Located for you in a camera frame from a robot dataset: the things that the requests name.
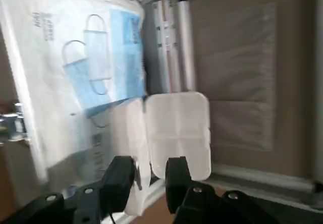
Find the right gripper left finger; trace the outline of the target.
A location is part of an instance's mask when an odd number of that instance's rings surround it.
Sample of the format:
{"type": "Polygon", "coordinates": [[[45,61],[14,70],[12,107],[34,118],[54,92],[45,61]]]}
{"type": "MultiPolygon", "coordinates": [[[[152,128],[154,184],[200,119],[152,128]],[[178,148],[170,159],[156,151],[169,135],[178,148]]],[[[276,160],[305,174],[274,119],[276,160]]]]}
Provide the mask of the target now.
{"type": "Polygon", "coordinates": [[[78,187],[72,196],[49,192],[30,203],[23,223],[101,223],[125,209],[134,176],[133,158],[116,156],[100,180],[78,187]]]}

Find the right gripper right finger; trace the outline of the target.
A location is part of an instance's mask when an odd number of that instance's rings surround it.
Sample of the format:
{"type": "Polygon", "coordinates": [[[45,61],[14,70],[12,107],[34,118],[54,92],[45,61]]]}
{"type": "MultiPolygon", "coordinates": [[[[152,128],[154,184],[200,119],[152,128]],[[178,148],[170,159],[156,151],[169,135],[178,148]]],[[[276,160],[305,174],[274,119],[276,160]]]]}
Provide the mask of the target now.
{"type": "Polygon", "coordinates": [[[241,191],[226,191],[220,197],[211,185],[192,180],[184,156],[168,159],[165,177],[168,209],[175,215],[173,223],[278,222],[241,191]]]}

